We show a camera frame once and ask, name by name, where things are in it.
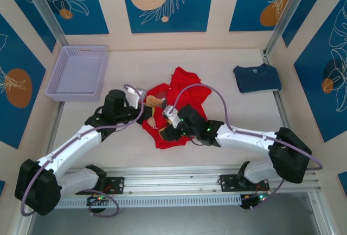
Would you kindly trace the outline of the lavender plastic basket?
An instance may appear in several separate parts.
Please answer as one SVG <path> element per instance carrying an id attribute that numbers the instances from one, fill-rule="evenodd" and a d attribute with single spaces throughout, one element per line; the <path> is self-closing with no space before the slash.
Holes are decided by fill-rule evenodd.
<path id="1" fill-rule="evenodd" d="M 105 45 L 62 47 L 45 95 L 57 102 L 99 101 L 107 62 Z"/>

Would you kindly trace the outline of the blue poster orange fern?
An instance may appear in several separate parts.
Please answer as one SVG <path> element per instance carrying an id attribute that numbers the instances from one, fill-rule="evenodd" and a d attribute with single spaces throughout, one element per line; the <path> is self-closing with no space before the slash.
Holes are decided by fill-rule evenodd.
<path id="1" fill-rule="evenodd" d="M 237 0 L 229 31 L 273 30 L 287 2 L 288 0 Z"/>

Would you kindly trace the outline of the red t-shirt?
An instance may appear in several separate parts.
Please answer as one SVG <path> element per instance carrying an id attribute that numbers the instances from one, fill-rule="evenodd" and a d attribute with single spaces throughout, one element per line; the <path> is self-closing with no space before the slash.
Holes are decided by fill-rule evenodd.
<path id="1" fill-rule="evenodd" d="M 200 82 L 201 79 L 195 73 L 187 72 L 181 67 L 177 67 L 175 72 L 171 75 L 170 84 L 162 83 L 147 92 L 144 106 L 154 107 L 155 112 L 153 117 L 142 124 L 142 128 L 152 136 L 156 148 L 168 149 L 176 146 L 184 146 L 190 141 L 188 137 L 182 137 L 178 141 L 166 141 L 160 137 L 158 131 L 171 123 L 163 116 L 165 107 L 175 104 L 177 96 L 179 96 L 182 89 L 191 84 Z M 211 90 L 207 87 L 191 87 L 180 95 L 178 103 L 176 104 L 176 109 L 181 109 L 185 105 L 191 105 L 206 118 L 202 103 L 210 94 Z"/>

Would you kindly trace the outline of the aluminium corner post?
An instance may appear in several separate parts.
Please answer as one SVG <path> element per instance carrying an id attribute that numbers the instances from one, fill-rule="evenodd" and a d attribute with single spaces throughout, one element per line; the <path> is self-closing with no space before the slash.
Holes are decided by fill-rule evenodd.
<path id="1" fill-rule="evenodd" d="M 288 0 L 285 9 L 274 27 L 273 33 L 264 49 L 264 58 L 269 59 L 270 55 L 274 52 L 276 45 L 281 39 L 283 32 L 287 28 L 300 2 L 301 0 Z"/>
<path id="2" fill-rule="evenodd" d="M 34 6 L 40 13 L 50 32 L 53 34 L 56 41 L 63 47 L 69 45 L 65 33 L 63 32 L 59 22 L 53 14 L 46 0 L 32 0 Z"/>

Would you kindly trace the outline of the folded navy t-shirt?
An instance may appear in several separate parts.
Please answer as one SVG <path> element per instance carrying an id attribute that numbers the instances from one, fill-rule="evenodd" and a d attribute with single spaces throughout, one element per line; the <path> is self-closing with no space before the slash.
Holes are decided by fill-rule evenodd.
<path id="1" fill-rule="evenodd" d="M 278 71 L 265 63 L 256 67 L 236 66 L 233 73 L 239 92 L 243 94 L 282 89 Z"/>

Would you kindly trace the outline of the aluminium mounting rail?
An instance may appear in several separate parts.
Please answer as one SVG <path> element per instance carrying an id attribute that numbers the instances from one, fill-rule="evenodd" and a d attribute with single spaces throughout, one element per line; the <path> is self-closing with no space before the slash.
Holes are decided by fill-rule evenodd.
<path id="1" fill-rule="evenodd" d="M 104 168 L 108 177 L 124 177 L 125 196 L 222 194 L 217 180 L 222 174 L 236 174 L 241 165 L 193 167 Z M 321 185 L 315 171 L 307 171 L 301 184 L 285 181 L 279 193 L 318 192 Z"/>

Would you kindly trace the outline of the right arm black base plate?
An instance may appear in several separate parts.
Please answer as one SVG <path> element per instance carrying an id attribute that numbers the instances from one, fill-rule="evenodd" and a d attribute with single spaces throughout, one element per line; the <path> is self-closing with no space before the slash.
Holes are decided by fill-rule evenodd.
<path id="1" fill-rule="evenodd" d="M 246 178 L 238 178 L 236 174 L 220 175 L 217 183 L 221 186 L 222 192 L 269 191 L 269 184 L 265 181 L 255 184 Z"/>

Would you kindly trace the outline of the blue floral wall poster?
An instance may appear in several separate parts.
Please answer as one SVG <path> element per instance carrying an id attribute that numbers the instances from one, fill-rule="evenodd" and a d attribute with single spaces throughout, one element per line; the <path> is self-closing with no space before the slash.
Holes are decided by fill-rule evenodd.
<path id="1" fill-rule="evenodd" d="M 24 13 L 25 17 L 28 19 L 33 28 L 36 30 L 41 40 L 45 43 L 46 47 L 52 53 L 56 45 L 56 39 L 53 36 L 52 32 L 49 30 L 44 19 L 41 17 L 32 0 L 14 1 Z"/>
<path id="2" fill-rule="evenodd" d="M 341 0 L 294 63 L 325 142 L 347 131 L 347 0 Z"/>
<path id="3" fill-rule="evenodd" d="M 0 141 L 18 149 L 46 73 L 0 14 Z"/>
<path id="4" fill-rule="evenodd" d="M 282 34 L 284 49 L 305 49 L 318 31 L 324 48 L 347 50 L 347 0 L 301 0 Z"/>

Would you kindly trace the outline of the blue poster white lily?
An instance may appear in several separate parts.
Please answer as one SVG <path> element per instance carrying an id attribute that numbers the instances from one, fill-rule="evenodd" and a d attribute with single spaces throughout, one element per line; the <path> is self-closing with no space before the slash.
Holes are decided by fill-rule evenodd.
<path id="1" fill-rule="evenodd" d="M 108 27 L 99 0 L 46 0 L 65 35 L 104 35 Z"/>

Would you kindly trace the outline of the grey metal shelf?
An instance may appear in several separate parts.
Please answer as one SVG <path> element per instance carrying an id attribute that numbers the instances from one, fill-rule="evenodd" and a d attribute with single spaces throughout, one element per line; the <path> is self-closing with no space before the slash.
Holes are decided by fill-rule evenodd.
<path id="1" fill-rule="evenodd" d="M 305 193 L 279 193 L 254 211 L 239 206 L 126 208 L 112 218 L 87 210 L 34 216 L 28 235 L 320 235 Z"/>

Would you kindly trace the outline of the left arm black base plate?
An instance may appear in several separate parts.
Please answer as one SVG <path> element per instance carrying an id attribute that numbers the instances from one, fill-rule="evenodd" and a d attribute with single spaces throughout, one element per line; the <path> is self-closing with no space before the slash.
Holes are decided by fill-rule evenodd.
<path id="1" fill-rule="evenodd" d="M 92 190 L 100 191 L 106 194 L 123 194 L 124 177 L 106 177 L 98 181 Z"/>

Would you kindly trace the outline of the blue poster beige circle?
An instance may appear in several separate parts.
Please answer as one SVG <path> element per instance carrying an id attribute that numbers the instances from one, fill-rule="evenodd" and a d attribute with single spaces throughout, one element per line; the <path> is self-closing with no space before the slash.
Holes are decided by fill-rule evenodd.
<path id="1" fill-rule="evenodd" d="M 211 0 L 125 0 L 133 34 L 205 32 Z"/>

